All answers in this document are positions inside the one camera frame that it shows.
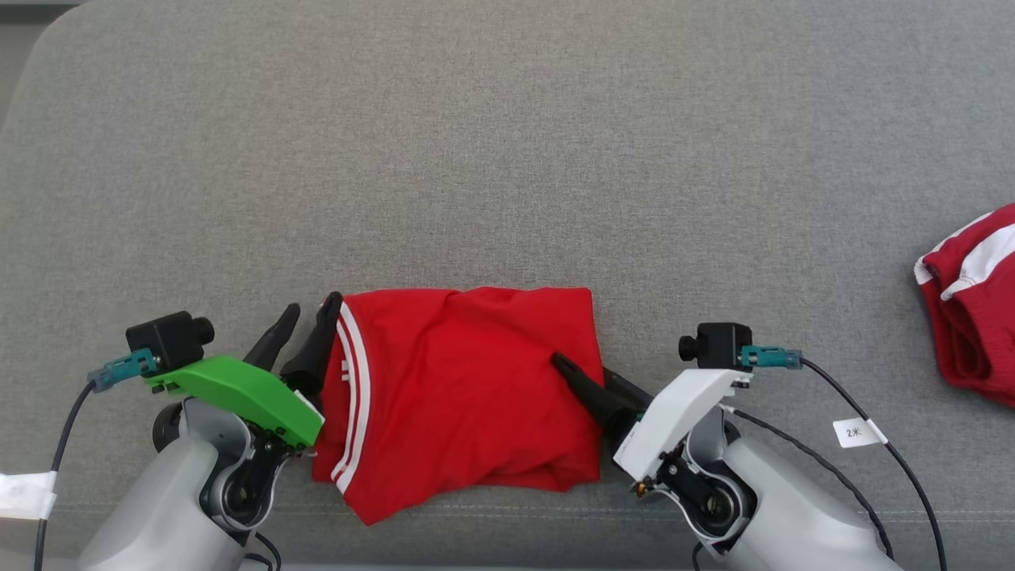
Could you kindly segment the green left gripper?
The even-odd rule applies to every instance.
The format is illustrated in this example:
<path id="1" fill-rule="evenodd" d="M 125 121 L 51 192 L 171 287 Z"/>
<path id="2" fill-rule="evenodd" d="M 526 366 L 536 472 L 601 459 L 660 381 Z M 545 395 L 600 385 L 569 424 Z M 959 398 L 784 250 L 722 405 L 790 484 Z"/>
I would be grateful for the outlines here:
<path id="1" fill-rule="evenodd" d="M 340 292 L 329 293 L 316 311 L 314 328 L 300 350 L 282 367 L 282 379 L 270 372 L 300 322 L 298 303 L 284 308 L 242 361 L 231 355 L 214 355 L 148 378 L 146 383 L 163 386 L 170 394 L 182 392 L 206 401 L 260 429 L 272 431 L 293 448 L 312 448 L 324 418 L 298 392 L 319 397 L 325 386 L 342 303 Z"/>

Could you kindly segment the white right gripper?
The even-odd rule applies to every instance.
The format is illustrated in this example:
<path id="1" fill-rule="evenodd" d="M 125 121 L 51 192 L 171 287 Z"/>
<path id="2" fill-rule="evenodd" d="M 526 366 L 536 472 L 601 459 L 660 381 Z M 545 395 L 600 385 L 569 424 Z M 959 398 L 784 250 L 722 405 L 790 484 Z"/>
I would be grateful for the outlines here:
<path id="1" fill-rule="evenodd" d="M 754 377 L 735 370 L 685 370 L 653 398 L 606 367 L 599 385 L 562 353 L 552 354 L 550 362 L 607 440 L 621 441 L 613 462 L 636 481 L 656 476 L 663 456 L 681 443 L 694 463 L 720 460 L 726 435 L 718 404 L 733 395 L 734 385 L 749 385 Z"/>

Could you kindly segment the red basketball jersey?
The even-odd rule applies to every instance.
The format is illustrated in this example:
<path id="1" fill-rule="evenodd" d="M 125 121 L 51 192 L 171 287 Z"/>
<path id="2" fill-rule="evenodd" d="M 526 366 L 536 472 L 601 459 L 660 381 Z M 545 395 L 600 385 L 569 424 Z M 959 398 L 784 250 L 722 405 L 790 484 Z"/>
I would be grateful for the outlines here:
<path id="1" fill-rule="evenodd" d="M 365 525 L 473 485 L 599 480 L 601 431 L 551 362 L 603 384 L 590 289 L 374 290 L 332 325 L 311 474 Z"/>

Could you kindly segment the red elastic waist shorts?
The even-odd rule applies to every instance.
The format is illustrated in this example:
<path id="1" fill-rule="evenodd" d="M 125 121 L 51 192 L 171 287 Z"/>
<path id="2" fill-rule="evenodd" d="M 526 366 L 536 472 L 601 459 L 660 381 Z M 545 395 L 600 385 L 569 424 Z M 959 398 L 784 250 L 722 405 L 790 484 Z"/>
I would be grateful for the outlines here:
<path id="1" fill-rule="evenodd" d="M 913 276 L 945 381 L 1015 408 L 1015 203 L 954 231 Z"/>

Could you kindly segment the grey fabric sofa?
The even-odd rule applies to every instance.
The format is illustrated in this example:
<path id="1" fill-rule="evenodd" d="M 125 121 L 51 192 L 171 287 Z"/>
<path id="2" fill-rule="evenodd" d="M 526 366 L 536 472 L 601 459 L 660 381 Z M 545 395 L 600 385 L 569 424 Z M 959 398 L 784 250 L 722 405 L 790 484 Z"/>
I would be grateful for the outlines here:
<path id="1" fill-rule="evenodd" d="M 1015 0 L 89 0 L 0 129 L 0 473 L 124 329 L 243 355 L 332 292 L 584 286 L 657 391 L 700 322 L 800 348 L 1015 571 L 1015 411 L 936 368 L 913 263 L 1015 202 Z"/>

